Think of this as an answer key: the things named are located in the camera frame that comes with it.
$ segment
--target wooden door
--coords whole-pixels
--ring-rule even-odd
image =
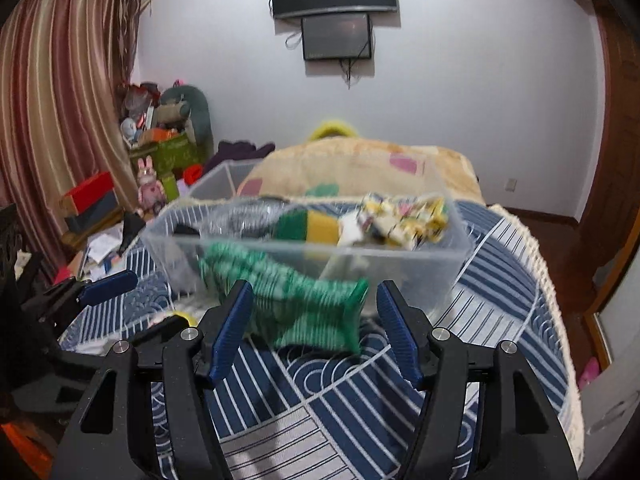
[[[609,4],[596,5],[606,110],[598,166],[580,235],[601,266],[625,245],[640,208],[640,49]]]

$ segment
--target wooden floor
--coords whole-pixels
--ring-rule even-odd
[[[587,247],[580,240],[575,227],[528,218],[523,213],[519,213],[519,217],[537,238],[540,253],[546,260],[549,275],[556,286],[558,305],[579,377],[587,361],[595,356],[591,337],[582,317],[596,297],[591,281],[595,268],[590,264]]]

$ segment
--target red box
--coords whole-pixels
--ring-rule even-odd
[[[62,196],[60,199],[62,214],[64,216],[79,215],[112,189],[111,173],[108,171],[97,173]]]

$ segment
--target electrical outlet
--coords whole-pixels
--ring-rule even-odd
[[[504,185],[504,189],[506,191],[516,191],[516,184],[518,183],[518,180],[516,178],[510,178],[509,180],[507,180],[507,183]]]

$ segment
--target beige blanket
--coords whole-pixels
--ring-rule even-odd
[[[461,153],[369,139],[323,139],[276,150],[253,169],[238,194],[416,196],[438,191],[440,179],[434,173],[453,199],[484,205],[473,167]]]

